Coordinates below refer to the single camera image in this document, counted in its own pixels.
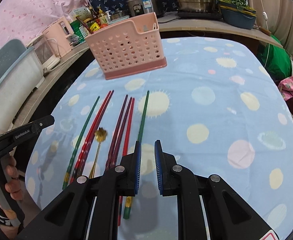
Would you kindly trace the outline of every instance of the chopsticks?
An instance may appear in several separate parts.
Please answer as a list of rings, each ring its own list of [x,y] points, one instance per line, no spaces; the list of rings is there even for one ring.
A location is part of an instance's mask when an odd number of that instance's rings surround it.
[[[124,114],[124,118],[123,118],[123,121],[122,121],[121,129],[120,129],[118,138],[116,140],[116,145],[115,145],[114,153],[113,153],[112,158],[111,158],[110,168],[112,168],[112,167],[114,167],[116,165],[116,161],[118,159],[120,145],[121,145],[121,140],[122,140],[122,136],[123,136],[123,133],[124,133],[126,120],[128,118],[128,112],[130,110],[131,102],[132,102],[132,97],[130,98],[130,100],[128,102],[128,106],[127,106],[127,109],[126,109],[125,114]]]
[[[150,91],[148,90],[148,92],[146,93],[146,98],[145,98],[145,103],[144,103],[144,108],[143,108],[143,113],[142,113],[142,118],[141,118],[141,123],[140,123],[140,128],[139,128],[139,134],[138,134],[138,137],[137,137],[137,140],[140,143],[142,142],[142,136],[143,136],[143,130],[144,130],[144,124],[145,124],[145,117],[147,115],[149,94],[150,94]],[[123,218],[124,219],[129,219],[130,218],[132,201],[133,201],[133,197],[127,197],[126,200],[125,200],[125,207],[124,207],[124,213],[123,213]]]
[[[128,116],[128,125],[127,125],[127,130],[126,130],[125,138],[124,138],[122,157],[127,155],[127,153],[128,153],[128,143],[129,143],[129,139],[130,139],[133,110],[134,110],[134,98],[132,98],[132,102],[131,102],[131,106],[130,106],[130,114]],[[123,202],[123,196],[120,196],[120,205],[119,205],[120,210],[119,210],[118,226],[121,225],[122,202]]]
[[[72,183],[76,177],[82,175],[86,159],[88,158],[88,152],[90,151],[91,144],[94,139],[94,132],[97,130],[97,128],[101,122],[102,116],[107,108],[107,105],[110,102],[110,99],[111,99],[113,93],[114,93],[114,90],[109,91],[108,95],[104,99],[104,102],[99,109],[99,112],[96,114],[96,117],[91,125],[90,131],[88,132],[88,135],[87,135],[85,142],[82,146],[81,153],[80,153],[78,160],[75,164],[70,183]]]
[[[83,128],[81,130],[81,133],[79,135],[79,138],[78,138],[78,140],[77,140],[77,142],[75,144],[75,147],[74,147],[74,150],[72,152],[71,159],[70,159],[69,166],[68,166],[68,168],[66,170],[66,173],[65,173],[65,176],[64,176],[64,181],[63,181],[62,189],[65,189],[67,187],[67,185],[68,185],[69,178],[70,178],[70,174],[71,174],[71,170],[72,170],[72,167],[73,167],[73,164],[74,164],[74,160],[75,160],[75,157],[76,157],[76,153],[78,152],[78,149],[79,149],[79,146],[80,146],[80,143],[81,143],[83,134],[85,132],[86,127],[88,126],[88,122],[90,121],[90,118],[91,118],[91,116],[93,114],[93,111],[94,111],[94,109],[95,109],[95,107],[96,107],[97,102],[99,101],[99,99],[100,99],[100,96],[97,97],[97,99],[96,99],[96,101],[95,101],[95,103],[94,103],[94,105],[93,105],[93,107],[92,107],[92,109],[91,109],[91,111],[90,111],[90,113],[89,113],[89,115],[88,115],[85,123],[84,123],[84,126],[83,126]]]
[[[118,119],[118,122],[117,122],[115,130],[114,130],[114,134],[113,134],[113,137],[112,137],[108,158],[107,158],[107,161],[105,163],[105,171],[110,169],[111,158],[112,158],[113,153],[114,153],[115,143],[116,143],[116,140],[117,140],[117,137],[118,137],[120,123],[121,123],[121,120],[122,120],[122,116],[123,116],[123,112],[124,112],[124,108],[125,108],[125,104],[126,104],[127,99],[128,99],[128,95],[125,96],[125,99],[124,99],[124,102],[123,102],[123,105],[122,105],[122,108],[121,108],[121,111],[120,111],[119,119]]]

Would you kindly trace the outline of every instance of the pink curtain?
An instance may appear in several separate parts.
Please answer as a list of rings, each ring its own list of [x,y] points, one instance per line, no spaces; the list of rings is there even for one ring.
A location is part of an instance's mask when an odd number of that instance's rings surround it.
[[[25,45],[52,22],[87,0],[3,0],[0,3],[0,48],[11,39]]]

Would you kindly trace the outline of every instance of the blue basket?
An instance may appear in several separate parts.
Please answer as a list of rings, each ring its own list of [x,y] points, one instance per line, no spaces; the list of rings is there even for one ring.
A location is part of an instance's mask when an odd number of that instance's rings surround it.
[[[240,11],[232,11],[221,8],[223,20],[232,26],[251,30],[256,20],[256,16],[250,16]]]

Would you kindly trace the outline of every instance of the finger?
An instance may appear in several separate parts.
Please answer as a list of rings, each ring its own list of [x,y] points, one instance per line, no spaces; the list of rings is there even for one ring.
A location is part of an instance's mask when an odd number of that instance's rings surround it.
[[[17,192],[21,189],[21,183],[17,179],[12,179],[9,183],[5,184],[5,189],[9,193]]]
[[[14,159],[13,156],[10,155],[10,158],[9,158],[9,161],[8,163],[11,165],[11,166],[16,166],[16,160]]]
[[[14,200],[23,200],[23,191],[20,189],[17,192],[11,193],[11,198]]]
[[[17,168],[14,166],[11,166],[11,165],[6,166],[6,172],[13,179],[17,179],[19,177],[19,173],[17,171]]]

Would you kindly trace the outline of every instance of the table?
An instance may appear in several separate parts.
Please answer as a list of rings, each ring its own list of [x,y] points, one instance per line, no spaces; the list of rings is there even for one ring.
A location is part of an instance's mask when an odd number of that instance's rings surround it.
[[[132,152],[150,90],[140,189],[118,239],[177,239],[176,197],[161,197],[157,189],[157,139],[163,151],[194,174],[219,174],[284,239],[293,229],[293,120],[277,87],[255,56],[237,42],[190,37],[162,43],[165,68],[106,81],[93,61],[78,77],[52,113],[55,125],[44,130],[35,145],[25,177],[28,192],[41,209],[61,192],[90,107],[98,95],[100,106],[111,89],[115,92],[100,125],[110,135],[102,143],[95,176],[103,174],[127,93],[136,99]],[[96,148],[95,141],[84,175],[89,174]]]
[[[281,44],[276,42],[270,36],[262,33],[259,30],[252,29],[246,30],[238,27],[229,25],[223,21],[215,20],[203,20],[203,19],[176,19],[178,14],[166,13],[164,17],[159,18],[159,30],[161,32],[171,32],[171,31],[199,31],[199,32],[215,32],[215,33],[226,33],[235,34],[238,36],[243,36],[251,38],[254,40],[269,43],[271,45],[283,48]]]

